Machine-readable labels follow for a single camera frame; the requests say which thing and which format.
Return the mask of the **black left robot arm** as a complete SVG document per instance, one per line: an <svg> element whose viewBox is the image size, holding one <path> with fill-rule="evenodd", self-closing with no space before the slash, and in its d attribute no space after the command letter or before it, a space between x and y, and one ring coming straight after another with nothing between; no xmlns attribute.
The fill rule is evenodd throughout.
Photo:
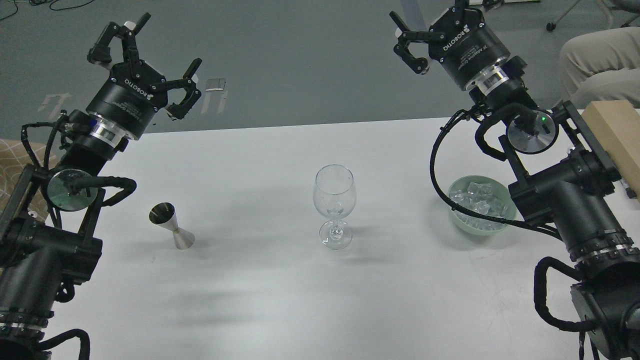
<svg viewBox="0 0 640 360"><path fill-rule="evenodd" d="M180 79L168 80L141 59L137 35L151 18L110 22L87 53L109 77L85 111L61 111L55 121L25 124L20 140L30 158L1 214L1 358L48 360L76 338L78 358L90 358L90 337L71 329L45 338L54 303L68 303L90 280L102 256L94 237L101 210L128 198L131 178L100 175L155 114L185 118L202 92L194 59Z"/></svg>

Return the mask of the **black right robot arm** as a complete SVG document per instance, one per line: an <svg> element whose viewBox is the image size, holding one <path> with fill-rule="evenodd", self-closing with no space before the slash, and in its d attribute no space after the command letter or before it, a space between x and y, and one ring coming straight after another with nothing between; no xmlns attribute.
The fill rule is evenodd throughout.
<svg viewBox="0 0 640 360"><path fill-rule="evenodd" d="M573 265L542 258L534 269L534 308L548 325L578 333L593 358L639 358L639 249L613 214L605 196L623 178L622 166L605 150L574 105L541 107L522 80L526 62L511 55L487 25L481 9L456 0L426 30L411 30L395 12L393 50L418 75L430 61L441 64L468 92L471 109L460 109L441 127L429 160L432 186L450 207L473 218L536 231L562 241ZM478 148L508 162L516 181L510 199L522 220L497 218L455 203L435 175L437 152L462 120L478 123Z"/></svg>

